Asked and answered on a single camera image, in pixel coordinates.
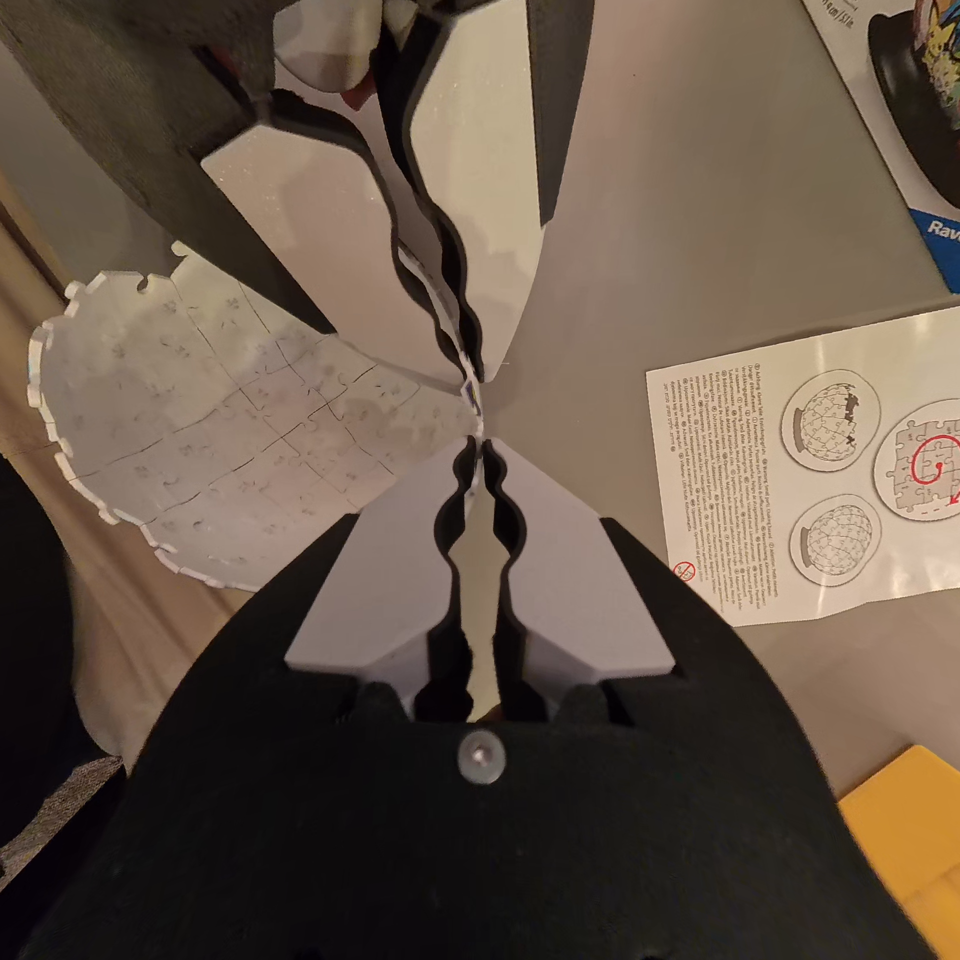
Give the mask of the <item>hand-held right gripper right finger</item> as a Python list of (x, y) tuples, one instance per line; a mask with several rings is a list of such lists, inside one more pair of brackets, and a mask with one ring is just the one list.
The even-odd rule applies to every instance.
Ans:
[(676, 666), (601, 516), (510, 449), (483, 443), (493, 530), (508, 558), (493, 636), (509, 721), (547, 721), (571, 690)]

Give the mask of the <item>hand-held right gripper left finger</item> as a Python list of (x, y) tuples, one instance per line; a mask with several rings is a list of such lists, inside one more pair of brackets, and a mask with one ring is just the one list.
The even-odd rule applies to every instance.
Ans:
[(301, 672), (388, 685), (413, 719), (466, 719), (474, 657), (451, 547), (478, 443), (455, 438), (359, 511), (285, 655)]

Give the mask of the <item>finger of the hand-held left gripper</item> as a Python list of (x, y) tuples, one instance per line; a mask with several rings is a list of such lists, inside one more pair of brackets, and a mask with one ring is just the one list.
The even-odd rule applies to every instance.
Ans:
[(543, 248), (527, 4), (415, 8), (387, 32), (378, 95), (390, 150), (438, 234), (440, 273), (481, 381), (493, 380)]
[(396, 205), (354, 123), (273, 90), (200, 165), (342, 342), (423, 385), (462, 390), (458, 347), (401, 256)]

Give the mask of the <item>partly built puzzle ball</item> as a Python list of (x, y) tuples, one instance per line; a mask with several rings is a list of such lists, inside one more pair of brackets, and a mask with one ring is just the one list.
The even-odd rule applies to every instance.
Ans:
[(342, 516), (474, 432), (461, 392), (322, 334), (181, 242), (172, 275), (72, 283), (30, 338), (54, 460), (169, 570), (255, 592)]

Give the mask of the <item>printed puzzle box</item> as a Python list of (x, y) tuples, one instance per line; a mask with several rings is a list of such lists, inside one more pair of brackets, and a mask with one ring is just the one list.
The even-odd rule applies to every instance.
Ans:
[(802, 3), (951, 294), (959, 294), (959, 3)]

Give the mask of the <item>white instruction sheet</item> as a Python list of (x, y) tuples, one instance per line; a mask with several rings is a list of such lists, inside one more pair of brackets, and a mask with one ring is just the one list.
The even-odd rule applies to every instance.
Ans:
[(669, 566), (736, 627), (959, 586), (953, 306), (649, 372)]

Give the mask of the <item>yellow box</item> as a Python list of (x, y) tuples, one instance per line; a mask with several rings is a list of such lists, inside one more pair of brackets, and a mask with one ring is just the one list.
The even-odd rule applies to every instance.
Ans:
[(923, 746), (841, 798), (870, 865), (934, 953), (959, 957), (959, 772)]

